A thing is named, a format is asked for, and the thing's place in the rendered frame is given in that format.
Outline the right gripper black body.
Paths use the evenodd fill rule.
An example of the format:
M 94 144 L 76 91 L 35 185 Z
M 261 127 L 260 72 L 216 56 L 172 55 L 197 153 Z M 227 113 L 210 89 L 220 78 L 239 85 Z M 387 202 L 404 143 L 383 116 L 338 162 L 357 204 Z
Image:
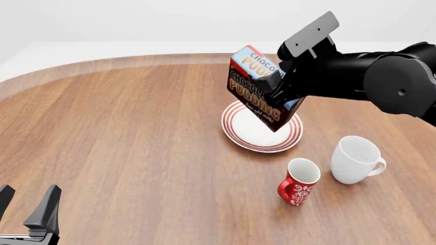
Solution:
M 276 71 L 271 76 L 273 92 L 270 96 L 270 102 L 274 107 L 302 97 L 301 92 L 298 91 L 301 79 L 299 68 L 293 61 L 281 61 L 279 68 L 284 72 L 284 75 L 282 76 L 279 71 Z

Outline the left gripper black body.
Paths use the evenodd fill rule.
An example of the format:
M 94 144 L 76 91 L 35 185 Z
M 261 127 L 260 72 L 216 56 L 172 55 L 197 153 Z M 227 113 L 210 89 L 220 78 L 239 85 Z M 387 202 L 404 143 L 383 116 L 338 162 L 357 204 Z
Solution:
M 0 234 L 0 245 L 57 245 L 59 228 L 30 229 L 29 234 Z

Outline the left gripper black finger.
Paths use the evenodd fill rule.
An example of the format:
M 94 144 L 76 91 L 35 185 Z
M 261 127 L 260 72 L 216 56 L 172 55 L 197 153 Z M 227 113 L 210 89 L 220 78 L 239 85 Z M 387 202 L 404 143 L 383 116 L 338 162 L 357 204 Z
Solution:
M 59 234 L 58 213 L 61 191 L 57 185 L 50 185 L 39 205 L 24 221 L 23 225 L 29 228 L 30 234 L 43 232 Z
M 0 221 L 3 218 L 3 215 L 11 200 L 13 199 L 15 192 L 15 189 L 13 189 L 10 185 L 3 185 L 0 187 Z

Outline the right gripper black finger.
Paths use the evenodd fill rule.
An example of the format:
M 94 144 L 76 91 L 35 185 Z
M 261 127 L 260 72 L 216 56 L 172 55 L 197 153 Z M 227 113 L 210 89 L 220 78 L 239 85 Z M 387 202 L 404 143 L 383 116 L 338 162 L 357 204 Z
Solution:
M 283 93 L 284 80 L 279 71 L 259 77 L 254 80 L 254 83 L 268 98 L 277 99 Z

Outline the chocolate pudding box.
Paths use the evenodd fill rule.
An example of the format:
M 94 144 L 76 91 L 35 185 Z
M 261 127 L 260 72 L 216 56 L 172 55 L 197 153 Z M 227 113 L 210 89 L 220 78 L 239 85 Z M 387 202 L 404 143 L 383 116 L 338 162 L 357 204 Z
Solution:
M 227 89 L 275 132 L 290 121 L 305 100 L 301 97 L 284 99 L 275 105 L 267 103 L 268 77 L 273 76 L 273 82 L 279 85 L 277 79 L 284 78 L 285 74 L 272 60 L 248 45 L 231 56 Z

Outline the white plate with red rings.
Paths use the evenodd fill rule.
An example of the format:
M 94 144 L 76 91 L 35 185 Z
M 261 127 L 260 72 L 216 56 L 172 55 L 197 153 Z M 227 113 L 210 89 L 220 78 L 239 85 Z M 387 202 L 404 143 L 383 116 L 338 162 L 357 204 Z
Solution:
M 275 153 L 289 150 L 301 140 L 304 132 L 300 117 L 292 119 L 277 132 L 272 132 L 239 101 L 227 106 L 221 115 L 221 127 L 238 146 L 255 152 Z

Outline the flat grey plate on stalk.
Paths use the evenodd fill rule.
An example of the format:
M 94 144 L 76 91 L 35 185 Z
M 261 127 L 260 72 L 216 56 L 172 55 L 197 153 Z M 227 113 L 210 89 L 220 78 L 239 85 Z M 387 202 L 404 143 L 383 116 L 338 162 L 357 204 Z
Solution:
M 293 34 L 284 41 L 285 47 L 293 57 L 300 56 L 303 52 L 309 51 L 314 58 L 316 54 L 313 48 L 320 42 L 327 39 L 330 44 L 335 45 L 330 34 L 339 27 L 336 16 L 331 12 L 326 12 L 299 32 Z

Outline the red patterned mug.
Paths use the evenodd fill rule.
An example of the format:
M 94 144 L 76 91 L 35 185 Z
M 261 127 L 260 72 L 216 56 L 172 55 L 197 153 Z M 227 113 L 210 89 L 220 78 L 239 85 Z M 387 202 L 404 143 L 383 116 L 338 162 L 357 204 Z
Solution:
M 291 206 L 301 206 L 306 202 L 321 177 L 319 167 L 303 158 L 292 159 L 287 165 L 287 174 L 277 192 Z

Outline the white mug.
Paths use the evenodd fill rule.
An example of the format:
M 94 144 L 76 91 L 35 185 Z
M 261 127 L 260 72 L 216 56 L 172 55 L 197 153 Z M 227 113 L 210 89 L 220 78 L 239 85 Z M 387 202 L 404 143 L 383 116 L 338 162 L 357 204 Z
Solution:
M 333 177 L 343 184 L 355 184 L 366 177 L 379 175 L 386 167 L 379 148 L 370 140 L 355 135 L 339 140 L 330 163 Z

